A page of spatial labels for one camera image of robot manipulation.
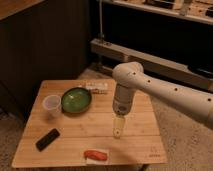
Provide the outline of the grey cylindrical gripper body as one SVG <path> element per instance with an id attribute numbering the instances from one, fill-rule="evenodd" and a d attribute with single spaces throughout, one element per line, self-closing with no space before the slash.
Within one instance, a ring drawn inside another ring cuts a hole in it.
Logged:
<path id="1" fill-rule="evenodd" d="M 127 115 L 131 111 L 135 90 L 120 84 L 116 85 L 113 110 L 117 115 Z"/>

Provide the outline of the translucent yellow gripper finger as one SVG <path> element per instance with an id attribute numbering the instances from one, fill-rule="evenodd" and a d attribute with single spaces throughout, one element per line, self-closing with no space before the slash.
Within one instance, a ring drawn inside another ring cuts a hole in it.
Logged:
<path id="1" fill-rule="evenodd" d="M 113 136 L 115 138 L 120 138 L 125 125 L 125 117 L 124 116 L 116 116 L 113 122 Z"/>

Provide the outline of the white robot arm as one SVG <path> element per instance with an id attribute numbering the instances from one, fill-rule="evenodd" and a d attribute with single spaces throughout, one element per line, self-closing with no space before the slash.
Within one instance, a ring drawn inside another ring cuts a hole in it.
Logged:
<path id="1" fill-rule="evenodd" d="M 125 116 L 130 113 L 135 92 L 140 90 L 154 96 L 185 115 L 213 130 L 213 93 L 206 93 L 150 77 L 138 62 L 117 65 L 112 72 L 116 81 L 113 111 L 116 114 L 113 136 L 120 138 Z"/>

